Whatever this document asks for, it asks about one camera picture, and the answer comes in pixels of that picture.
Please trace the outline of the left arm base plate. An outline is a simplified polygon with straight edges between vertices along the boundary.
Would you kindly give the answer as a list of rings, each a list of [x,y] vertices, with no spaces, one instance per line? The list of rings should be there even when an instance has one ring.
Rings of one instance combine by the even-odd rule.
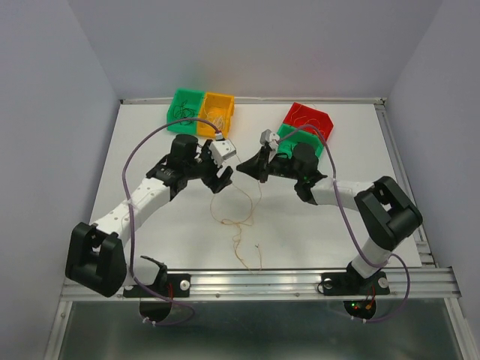
[[[154,283],[147,287],[160,294],[163,297],[174,299],[186,299],[190,296],[191,275],[188,273],[169,273],[165,280],[156,277]],[[150,292],[143,289],[138,284],[133,285],[130,289],[124,288],[123,296],[127,299],[154,298]]]

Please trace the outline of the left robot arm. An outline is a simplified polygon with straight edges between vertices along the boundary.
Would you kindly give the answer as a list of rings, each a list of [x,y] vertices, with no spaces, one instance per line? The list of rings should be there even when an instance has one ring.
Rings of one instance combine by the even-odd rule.
[[[125,246],[135,246],[136,231],[161,207],[171,202],[188,182],[201,180],[217,194],[232,182],[233,169],[224,163],[236,147],[219,136],[203,145],[195,136],[180,134],[135,190],[124,189],[125,199],[92,224],[72,230],[65,266],[66,278],[105,297],[113,296],[134,276],[134,258]]]

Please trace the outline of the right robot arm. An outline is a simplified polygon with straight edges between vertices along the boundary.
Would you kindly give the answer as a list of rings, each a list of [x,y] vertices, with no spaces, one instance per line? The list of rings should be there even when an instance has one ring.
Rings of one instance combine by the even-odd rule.
[[[294,190],[305,203],[337,206],[358,255],[347,266],[345,284],[361,293],[372,276],[387,264],[395,249],[422,224],[423,216],[399,184],[389,176],[373,182],[338,181],[319,171],[319,158],[311,145],[300,142],[290,156],[272,154],[263,145],[236,169],[262,183],[269,176],[295,180]],[[361,246],[348,221],[346,209],[359,213],[368,238]]]

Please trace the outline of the red plastic bin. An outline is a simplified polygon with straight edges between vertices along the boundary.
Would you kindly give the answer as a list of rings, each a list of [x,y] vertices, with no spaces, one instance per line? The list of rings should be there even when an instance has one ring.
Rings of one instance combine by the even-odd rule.
[[[325,140],[329,138],[334,129],[334,124],[326,112],[298,102],[292,103],[283,119],[283,123],[294,128],[300,128],[302,125],[312,125],[322,134]]]

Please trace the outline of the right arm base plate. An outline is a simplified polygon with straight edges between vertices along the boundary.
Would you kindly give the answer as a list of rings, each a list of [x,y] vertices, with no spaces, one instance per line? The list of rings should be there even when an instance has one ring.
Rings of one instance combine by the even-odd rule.
[[[386,296],[390,294],[389,282],[384,271],[378,271],[369,278],[363,278],[353,272],[328,272],[321,275],[316,290],[324,296]]]

